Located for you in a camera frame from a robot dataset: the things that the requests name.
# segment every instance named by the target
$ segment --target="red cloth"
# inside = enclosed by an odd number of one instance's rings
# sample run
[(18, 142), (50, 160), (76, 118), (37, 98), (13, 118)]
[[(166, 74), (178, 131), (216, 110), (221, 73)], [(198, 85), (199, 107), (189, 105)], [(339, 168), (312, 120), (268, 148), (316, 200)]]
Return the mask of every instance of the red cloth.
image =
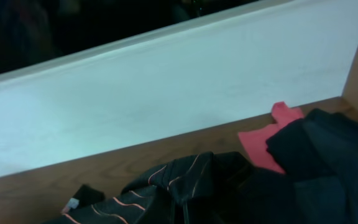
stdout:
[(303, 113), (299, 108), (290, 109), (284, 102), (279, 102), (273, 105), (272, 116), (276, 120), (276, 124), (270, 124), (255, 131), (239, 133), (239, 138), (255, 166), (284, 174), (283, 168), (266, 151), (266, 140), (292, 121), (303, 118)]

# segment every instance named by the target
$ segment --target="wooden floor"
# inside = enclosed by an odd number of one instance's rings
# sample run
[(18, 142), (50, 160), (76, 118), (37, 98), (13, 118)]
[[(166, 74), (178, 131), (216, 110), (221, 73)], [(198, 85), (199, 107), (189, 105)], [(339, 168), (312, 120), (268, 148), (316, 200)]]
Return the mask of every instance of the wooden floor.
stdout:
[[(301, 106), (342, 112), (358, 121), (358, 111), (342, 98)], [(183, 156), (212, 151), (239, 151), (246, 156), (237, 133), (272, 123), (269, 114), (244, 119), (158, 141), (127, 147), (74, 161), (0, 178), (0, 223), (42, 223), (59, 211), (81, 184), (117, 195), (148, 168)]]

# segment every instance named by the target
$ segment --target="white panel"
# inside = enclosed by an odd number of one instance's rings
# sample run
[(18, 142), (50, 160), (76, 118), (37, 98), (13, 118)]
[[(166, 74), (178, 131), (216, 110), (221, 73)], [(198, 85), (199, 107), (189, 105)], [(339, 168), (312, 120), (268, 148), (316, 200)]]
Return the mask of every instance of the white panel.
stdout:
[(339, 96), (357, 44), (358, 0), (295, 0), (5, 74), (0, 176)]

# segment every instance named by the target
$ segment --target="pink garment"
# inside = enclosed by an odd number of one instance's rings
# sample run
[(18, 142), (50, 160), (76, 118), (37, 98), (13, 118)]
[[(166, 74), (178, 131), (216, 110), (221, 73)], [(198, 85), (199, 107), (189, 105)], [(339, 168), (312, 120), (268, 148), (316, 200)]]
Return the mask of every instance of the pink garment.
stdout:
[(285, 174), (283, 168), (266, 151), (266, 140), (292, 121), (303, 118), (303, 113), (299, 108), (290, 109), (284, 102), (279, 102), (273, 105), (272, 116), (276, 124), (270, 124), (255, 131), (239, 133), (239, 138), (255, 166)]

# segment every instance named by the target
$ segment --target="pile of clothes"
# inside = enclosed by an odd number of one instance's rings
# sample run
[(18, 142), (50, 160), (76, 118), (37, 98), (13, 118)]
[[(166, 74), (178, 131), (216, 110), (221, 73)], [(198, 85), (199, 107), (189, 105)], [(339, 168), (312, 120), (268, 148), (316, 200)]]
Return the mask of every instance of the pile of clothes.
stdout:
[(277, 124), (240, 139), (238, 152), (206, 152), (153, 167), (105, 200), (83, 186), (55, 223), (358, 224), (358, 123), (283, 103)]

